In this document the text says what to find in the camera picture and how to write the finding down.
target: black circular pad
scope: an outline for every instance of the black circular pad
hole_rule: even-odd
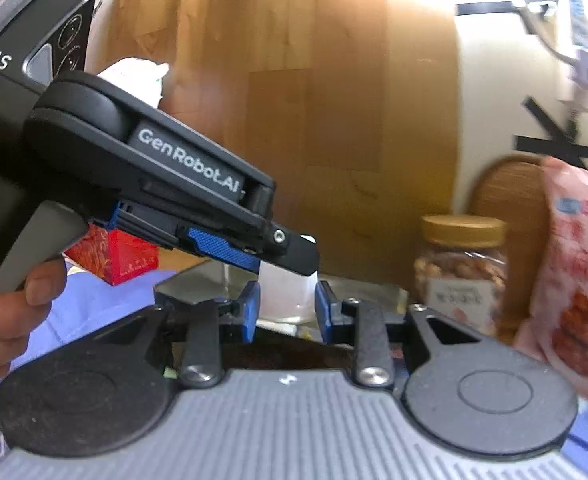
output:
[[[0,429],[11,447],[81,457],[146,434],[172,398],[169,381],[127,347],[53,352],[0,384]]]
[[[485,456],[560,446],[578,409],[559,374],[493,340],[441,345],[409,377],[403,403],[439,441]]]

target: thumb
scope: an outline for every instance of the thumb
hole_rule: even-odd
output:
[[[40,264],[25,280],[25,298],[29,306],[48,304],[65,289],[68,272],[63,256]]]

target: peanuts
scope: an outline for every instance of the peanuts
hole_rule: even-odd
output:
[[[428,278],[446,278],[461,280],[490,280],[497,296],[505,292],[505,264],[499,260],[490,260],[482,256],[472,256],[468,253],[440,253],[428,254],[417,258],[414,262],[416,280],[418,284],[426,283]],[[421,301],[425,300],[421,291]]]
[[[506,285],[506,263],[503,256],[498,250],[488,250],[486,253],[466,252],[462,250],[430,250],[414,262],[416,272],[416,288],[419,295],[419,301],[426,303],[429,296],[429,287],[438,280],[470,280],[484,281],[491,283],[493,290],[493,299],[491,304],[469,304],[468,299],[464,298],[459,303],[458,300],[450,300],[458,304],[450,304],[443,311],[444,314],[453,316],[458,319],[463,313],[466,319],[482,319],[481,325],[472,321],[468,323],[475,326],[488,335],[495,334],[496,316],[500,314],[502,298]],[[483,302],[487,302],[487,294],[482,295]],[[473,310],[476,309],[478,316],[474,316]]]

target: red gift box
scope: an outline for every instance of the red gift box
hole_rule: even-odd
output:
[[[106,231],[94,225],[66,255],[110,285],[158,268],[158,247],[118,229]]]

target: wooden cutting board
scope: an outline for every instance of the wooden cutting board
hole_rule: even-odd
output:
[[[510,343],[529,316],[529,301],[549,236],[549,209],[542,182],[541,158],[513,155],[501,158],[478,179],[469,214],[507,222],[505,251],[509,276],[498,324],[498,338]]]
[[[181,0],[114,0],[99,72],[124,57],[173,64]]]

